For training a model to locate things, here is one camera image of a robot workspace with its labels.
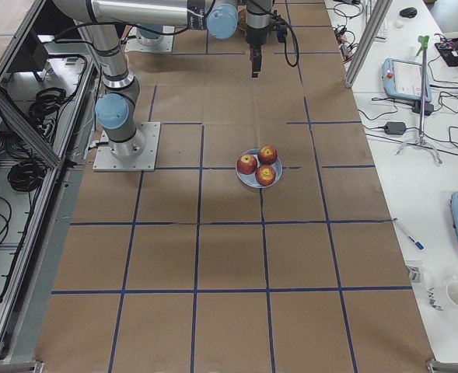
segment green object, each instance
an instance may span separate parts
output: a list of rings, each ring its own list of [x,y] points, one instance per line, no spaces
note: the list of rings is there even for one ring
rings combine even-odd
[[[420,49],[417,52],[417,57],[421,53],[422,50],[427,50],[428,45],[429,45],[429,35],[426,35],[425,37],[418,37],[418,42],[421,44]]]

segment computer mouse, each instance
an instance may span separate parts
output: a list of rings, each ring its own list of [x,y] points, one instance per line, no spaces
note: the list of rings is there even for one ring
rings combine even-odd
[[[414,18],[417,15],[417,9],[411,6],[400,10],[400,16],[405,18]]]

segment metal pole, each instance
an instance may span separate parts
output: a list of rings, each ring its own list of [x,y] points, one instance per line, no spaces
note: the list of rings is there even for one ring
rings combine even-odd
[[[355,55],[351,59],[351,64],[346,72],[346,76],[344,77],[344,85],[346,88],[351,88],[353,86],[353,83],[363,66],[363,62],[367,58],[367,54],[369,54],[370,47],[376,38],[377,31],[381,27],[387,11],[391,6],[391,2],[393,2],[393,0],[377,0],[376,6],[374,6],[374,9],[372,10],[372,15],[370,16],[362,37],[358,42],[358,48]]]
[[[427,60],[428,50],[427,48],[422,49],[422,83],[421,83],[421,112],[419,117],[418,126],[418,143],[422,145],[424,142],[424,123],[425,123],[425,80],[427,76]]]

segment power adapter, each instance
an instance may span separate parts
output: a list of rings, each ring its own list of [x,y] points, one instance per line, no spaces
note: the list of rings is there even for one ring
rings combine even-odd
[[[387,122],[382,129],[386,134],[404,134],[407,126],[404,122]]]

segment pen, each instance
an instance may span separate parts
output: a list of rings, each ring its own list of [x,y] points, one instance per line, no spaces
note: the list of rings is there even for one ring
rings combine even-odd
[[[419,250],[424,249],[424,246],[417,239],[415,239],[413,235],[410,234],[410,232],[404,227],[404,225],[400,223],[398,218],[393,219],[393,223],[398,226],[398,228],[408,237],[408,239],[410,239],[417,246]]]

